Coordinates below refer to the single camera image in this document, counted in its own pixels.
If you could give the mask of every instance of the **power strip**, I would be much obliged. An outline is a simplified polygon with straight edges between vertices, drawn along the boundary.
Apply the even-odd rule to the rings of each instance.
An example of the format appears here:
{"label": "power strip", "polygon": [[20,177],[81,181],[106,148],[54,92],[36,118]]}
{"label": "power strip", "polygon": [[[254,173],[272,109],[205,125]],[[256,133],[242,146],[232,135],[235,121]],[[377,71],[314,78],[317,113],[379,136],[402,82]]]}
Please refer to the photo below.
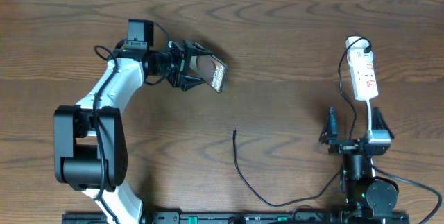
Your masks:
{"label": "power strip", "polygon": [[[359,38],[359,36],[349,37],[345,46],[348,48]],[[364,49],[369,44],[367,40],[359,40],[349,48],[347,53],[353,91],[355,99],[358,101],[367,101],[378,95],[375,70],[373,69],[373,52],[364,53]]]}

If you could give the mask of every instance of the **wooden table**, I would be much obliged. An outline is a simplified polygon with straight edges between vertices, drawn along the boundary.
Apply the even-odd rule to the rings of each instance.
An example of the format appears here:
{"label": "wooden table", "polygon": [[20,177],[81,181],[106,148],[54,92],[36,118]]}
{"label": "wooden table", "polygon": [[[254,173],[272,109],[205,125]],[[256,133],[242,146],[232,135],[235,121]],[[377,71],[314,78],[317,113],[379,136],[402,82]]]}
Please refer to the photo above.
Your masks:
{"label": "wooden table", "polygon": [[[0,0],[0,223],[59,223],[65,212],[99,210],[56,181],[53,112],[93,88],[105,64],[92,47],[112,48],[129,18],[156,21],[173,40],[200,42],[229,66],[220,95],[207,85],[182,92],[163,82],[143,86],[128,104],[126,178],[150,209],[296,207],[271,209],[240,180],[234,127],[241,170],[263,197],[281,203],[316,195],[341,165],[318,151],[328,107],[336,108],[341,133],[352,121],[337,81],[351,35],[373,42],[373,105],[396,134],[376,164],[444,193],[444,0]],[[156,29],[155,48],[164,41]],[[352,96],[347,64],[343,76]],[[359,137],[366,106],[354,102]],[[417,223],[436,197],[399,185],[396,209]],[[336,181],[307,204],[344,199]],[[430,221],[442,222],[444,211]]]}

